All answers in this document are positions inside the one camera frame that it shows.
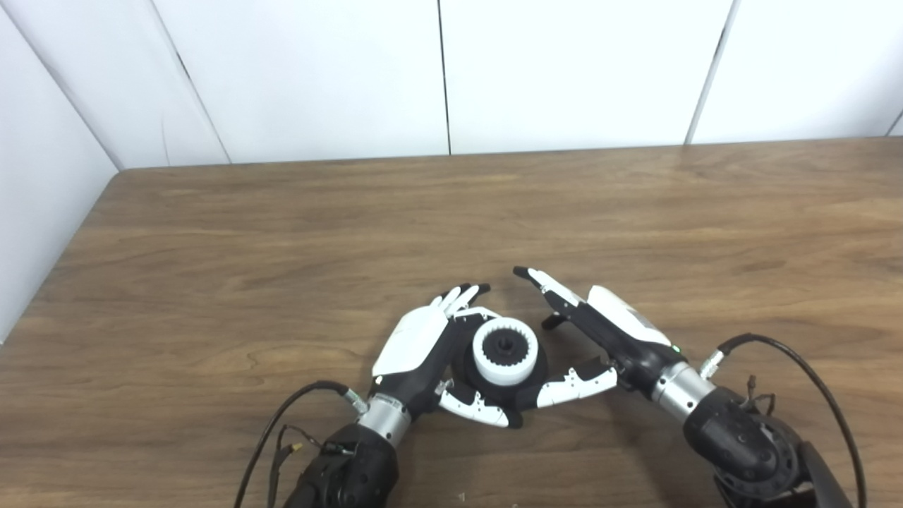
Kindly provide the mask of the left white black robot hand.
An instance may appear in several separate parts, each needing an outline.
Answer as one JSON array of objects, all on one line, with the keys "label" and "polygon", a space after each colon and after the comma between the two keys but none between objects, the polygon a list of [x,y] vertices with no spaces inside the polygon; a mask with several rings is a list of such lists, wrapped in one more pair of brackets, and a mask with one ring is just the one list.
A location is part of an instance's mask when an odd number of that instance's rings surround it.
[{"label": "left white black robot hand", "polygon": [[481,325],[499,314],[475,306],[490,285],[465,283],[408,311],[394,326],[372,367],[370,396],[413,423],[436,409],[484,425],[518,430],[522,415],[488,399],[462,373],[452,373]]}]

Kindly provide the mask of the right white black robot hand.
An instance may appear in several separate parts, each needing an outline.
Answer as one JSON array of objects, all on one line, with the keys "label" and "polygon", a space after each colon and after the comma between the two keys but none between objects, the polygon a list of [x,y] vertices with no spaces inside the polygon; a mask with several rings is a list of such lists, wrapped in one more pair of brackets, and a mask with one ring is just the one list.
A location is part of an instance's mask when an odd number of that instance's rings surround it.
[{"label": "right white black robot hand", "polygon": [[528,280],[551,307],[552,314],[541,324],[544,330],[570,322],[607,355],[607,361],[585,361],[567,373],[520,389],[515,396],[517,411],[587,398],[616,386],[662,403],[668,370],[686,362],[663,332],[606,287],[593,286],[589,296],[580,297],[544,271],[515,266],[513,273]]}]

